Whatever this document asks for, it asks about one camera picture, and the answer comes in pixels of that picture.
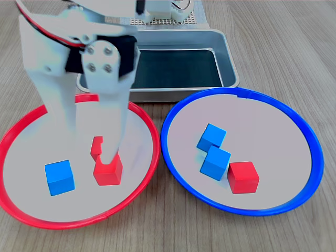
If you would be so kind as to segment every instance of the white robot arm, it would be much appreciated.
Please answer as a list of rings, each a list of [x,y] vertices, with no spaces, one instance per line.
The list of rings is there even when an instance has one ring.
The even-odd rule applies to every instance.
[[[55,120],[58,131],[53,133],[71,147],[76,130],[76,76],[84,74],[91,92],[99,96],[101,160],[110,163],[123,137],[140,57],[133,36],[137,28],[106,24],[103,15],[78,5],[59,16],[47,16],[33,15],[21,1],[16,3],[22,14],[24,67]],[[137,15],[143,13],[141,6],[135,8]]]

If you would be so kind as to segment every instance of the red block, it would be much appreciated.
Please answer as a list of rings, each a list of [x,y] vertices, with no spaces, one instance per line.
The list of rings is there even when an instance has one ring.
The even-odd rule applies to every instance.
[[[103,137],[96,136],[93,138],[91,147],[91,157],[96,161],[97,156],[101,155],[101,144],[103,143]]]
[[[234,194],[255,193],[259,184],[259,175],[252,162],[230,163],[227,179]]]
[[[98,185],[119,185],[121,182],[122,163],[119,154],[116,154],[110,164],[103,164],[100,155],[97,155],[93,175]]]

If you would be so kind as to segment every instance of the wood grain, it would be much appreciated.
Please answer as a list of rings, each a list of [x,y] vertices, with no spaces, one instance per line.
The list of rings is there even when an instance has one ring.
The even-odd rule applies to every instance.
[[[27,1],[34,13],[67,3]],[[0,209],[0,251],[336,251],[336,2],[204,1],[211,28],[226,34],[240,86],[296,110],[324,152],[321,186],[303,206],[251,218],[199,201],[174,179],[162,157],[144,192],[108,220],[74,230],[21,224]],[[0,137],[41,105],[23,69],[18,11],[0,2]],[[158,130],[173,104],[142,104]]]

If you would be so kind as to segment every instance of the metal tray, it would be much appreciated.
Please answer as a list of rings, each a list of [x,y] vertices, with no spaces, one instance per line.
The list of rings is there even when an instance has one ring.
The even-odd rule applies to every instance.
[[[186,51],[207,50],[213,54],[220,84],[203,87],[193,87],[192,83],[185,85],[187,81],[172,80],[181,83],[181,86],[173,88],[131,88],[130,101],[132,102],[178,102],[192,93],[215,87],[237,87],[239,77],[232,60],[225,35],[214,29],[187,29],[187,30],[139,30],[136,35],[138,47],[141,51]],[[187,66],[180,65],[181,72]],[[133,86],[138,87],[137,78]],[[78,75],[77,87],[83,92],[87,89],[85,78]]]

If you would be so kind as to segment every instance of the blue cube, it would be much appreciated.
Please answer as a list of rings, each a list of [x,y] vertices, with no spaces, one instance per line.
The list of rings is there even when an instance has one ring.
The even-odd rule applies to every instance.
[[[222,130],[209,123],[197,144],[197,148],[205,152],[209,151],[210,146],[219,148],[221,147],[225,135],[225,130]]]
[[[230,157],[230,153],[215,146],[211,146],[202,164],[200,172],[220,181],[229,164]]]
[[[51,196],[70,192],[75,182],[69,160],[45,165],[47,182]]]

